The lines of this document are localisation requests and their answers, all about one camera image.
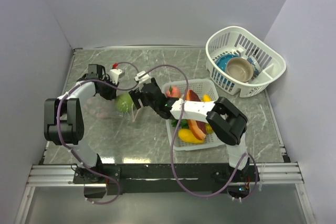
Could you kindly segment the fake red tomato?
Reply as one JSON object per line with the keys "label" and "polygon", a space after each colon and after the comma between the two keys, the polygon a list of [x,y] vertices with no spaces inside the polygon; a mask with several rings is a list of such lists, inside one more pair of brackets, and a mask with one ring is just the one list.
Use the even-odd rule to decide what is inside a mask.
{"label": "fake red tomato", "polygon": [[165,95],[168,98],[180,98],[181,97],[181,91],[176,86],[169,86],[169,88],[167,89]]}

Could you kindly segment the fake yellow mango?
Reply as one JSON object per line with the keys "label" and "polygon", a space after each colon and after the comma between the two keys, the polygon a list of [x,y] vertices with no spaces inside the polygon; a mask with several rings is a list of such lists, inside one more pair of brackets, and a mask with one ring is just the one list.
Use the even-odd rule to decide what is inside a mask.
{"label": "fake yellow mango", "polygon": [[203,144],[204,139],[199,140],[194,136],[191,130],[189,129],[179,129],[178,131],[178,137],[181,139],[181,141],[185,143],[190,143],[190,144]]}

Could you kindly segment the fake yellow banana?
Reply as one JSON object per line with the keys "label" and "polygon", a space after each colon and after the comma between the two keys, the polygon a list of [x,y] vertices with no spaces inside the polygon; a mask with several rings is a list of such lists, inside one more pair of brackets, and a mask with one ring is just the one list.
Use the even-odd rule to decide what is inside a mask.
{"label": "fake yellow banana", "polygon": [[[202,101],[203,102],[211,102],[212,100],[207,94],[205,94],[205,95],[203,95]],[[205,129],[206,129],[207,134],[212,134],[213,133],[213,129],[211,128],[211,126],[208,123],[205,124]]]}

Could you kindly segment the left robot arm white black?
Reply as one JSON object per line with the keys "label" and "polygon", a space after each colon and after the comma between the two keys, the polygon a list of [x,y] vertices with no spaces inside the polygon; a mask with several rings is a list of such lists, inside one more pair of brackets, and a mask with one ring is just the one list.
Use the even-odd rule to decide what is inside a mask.
{"label": "left robot arm white black", "polygon": [[104,177],[100,156],[83,140],[85,126],[81,106],[95,95],[114,100],[123,71],[115,63],[111,70],[99,64],[90,64],[88,72],[62,96],[44,103],[44,137],[55,145],[65,147],[77,160],[80,168],[87,168],[85,176],[98,183]]}

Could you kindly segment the clear zip bag pink slider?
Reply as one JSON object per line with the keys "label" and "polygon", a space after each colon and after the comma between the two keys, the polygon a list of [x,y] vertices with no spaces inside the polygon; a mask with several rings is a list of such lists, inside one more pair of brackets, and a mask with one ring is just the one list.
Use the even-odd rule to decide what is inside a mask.
{"label": "clear zip bag pink slider", "polygon": [[139,111],[135,108],[135,105],[133,104],[133,109],[130,112],[122,113],[117,110],[114,101],[115,99],[110,101],[102,98],[100,95],[96,95],[92,98],[89,98],[82,108],[86,113],[98,119],[112,119],[117,118],[118,116],[129,116],[130,121],[135,122],[139,113]]}

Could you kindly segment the fake green apple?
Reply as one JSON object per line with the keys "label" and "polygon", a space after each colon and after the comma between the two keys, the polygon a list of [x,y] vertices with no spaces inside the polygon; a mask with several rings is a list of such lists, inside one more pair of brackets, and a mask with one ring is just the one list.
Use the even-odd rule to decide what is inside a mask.
{"label": "fake green apple", "polygon": [[118,95],[114,104],[117,110],[122,113],[130,112],[133,109],[133,100],[127,92]]}

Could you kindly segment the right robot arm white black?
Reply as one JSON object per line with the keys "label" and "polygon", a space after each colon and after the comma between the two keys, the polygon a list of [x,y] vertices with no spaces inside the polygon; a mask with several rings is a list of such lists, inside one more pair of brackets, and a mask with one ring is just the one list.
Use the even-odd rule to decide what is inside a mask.
{"label": "right robot arm white black", "polygon": [[206,138],[205,125],[209,124],[217,140],[226,145],[231,178],[242,181],[248,176],[250,163],[245,143],[248,118],[216,93],[212,81],[174,81],[159,87],[152,78],[129,94],[137,109],[148,106],[165,120],[187,120],[198,141]]}

